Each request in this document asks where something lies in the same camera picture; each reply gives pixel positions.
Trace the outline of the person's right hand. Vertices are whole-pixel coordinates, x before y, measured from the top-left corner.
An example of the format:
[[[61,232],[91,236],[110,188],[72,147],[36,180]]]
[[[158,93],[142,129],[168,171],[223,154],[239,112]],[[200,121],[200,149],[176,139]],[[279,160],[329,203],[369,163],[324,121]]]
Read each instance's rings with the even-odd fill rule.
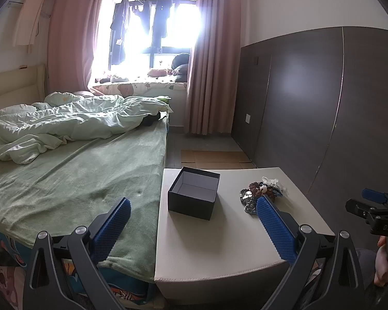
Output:
[[[386,237],[380,236],[377,246],[378,251],[375,259],[374,284],[378,287],[383,287],[388,283],[388,252]]]

